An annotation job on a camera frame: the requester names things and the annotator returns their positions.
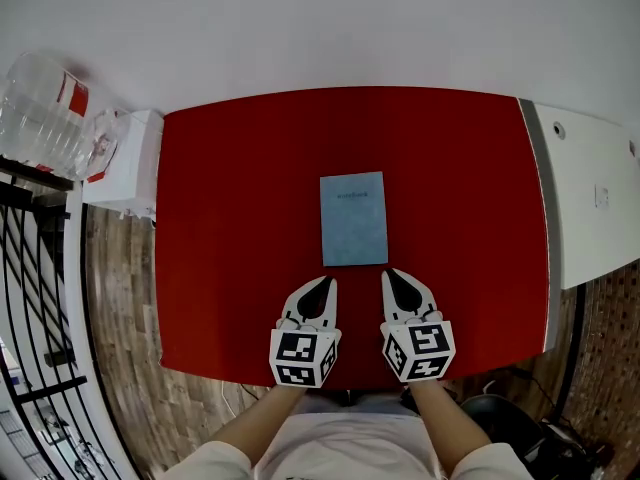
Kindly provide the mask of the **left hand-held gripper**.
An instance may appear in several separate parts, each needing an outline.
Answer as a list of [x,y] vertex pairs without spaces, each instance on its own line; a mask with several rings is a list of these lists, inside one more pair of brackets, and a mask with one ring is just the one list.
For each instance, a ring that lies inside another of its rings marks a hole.
[[337,281],[313,279],[286,300],[271,331],[269,364],[278,385],[319,389],[338,355]]

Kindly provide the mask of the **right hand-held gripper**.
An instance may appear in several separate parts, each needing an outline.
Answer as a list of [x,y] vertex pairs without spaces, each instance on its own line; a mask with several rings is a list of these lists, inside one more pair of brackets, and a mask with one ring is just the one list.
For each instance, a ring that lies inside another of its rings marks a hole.
[[442,378],[456,346],[451,322],[443,318],[431,290],[396,268],[385,269],[381,283],[382,354],[391,371],[401,383]]

